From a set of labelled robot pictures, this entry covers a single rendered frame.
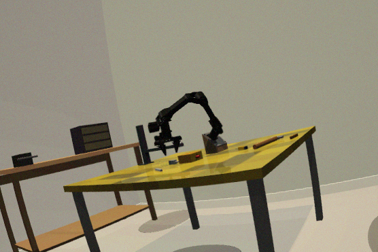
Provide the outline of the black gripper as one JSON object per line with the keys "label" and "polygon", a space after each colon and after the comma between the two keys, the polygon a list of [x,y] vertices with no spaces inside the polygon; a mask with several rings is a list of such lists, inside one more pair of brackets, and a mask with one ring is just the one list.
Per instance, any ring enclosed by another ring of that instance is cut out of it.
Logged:
{"label": "black gripper", "polygon": [[172,132],[172,130],[170,130],[170,129],[162,130],[161,133],[160,133],[162,135],[162,140],[158,140],[158,141],[154,142],[155,146],[157,145],[157,147],[162,149],[162,152],[164,153],[164,155],[167,155],[166,147],[165,147],[164,143],[168,143],[168,142],[173,141],[172,144],[174,145],[175,152],[177,153],[180,140],[182,140],[181,136],[172,137],[171,132]]}

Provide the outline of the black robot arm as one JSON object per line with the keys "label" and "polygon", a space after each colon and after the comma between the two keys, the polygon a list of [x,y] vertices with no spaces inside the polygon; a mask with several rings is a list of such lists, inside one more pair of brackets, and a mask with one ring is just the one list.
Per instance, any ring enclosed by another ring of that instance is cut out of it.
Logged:
{"label": "black robot arm", "polygon": [[148,123],[149,132],[153,133],[158,132],[159,130],[170,129],[169,122],[171,121],[173,114],[180,110],[187,103],[200,104],[204,108],[204,110],[210,118],[209,123],[212,126],[212,130],[207,136],[213,141],[217,140],[218,135],[223,133],[223,125],[221,124],[219,119],[213,114],[213,111],[208,105],[207,97],[201,91],[186,93],[172,106],[159,111],[155,119],[156,121]]}

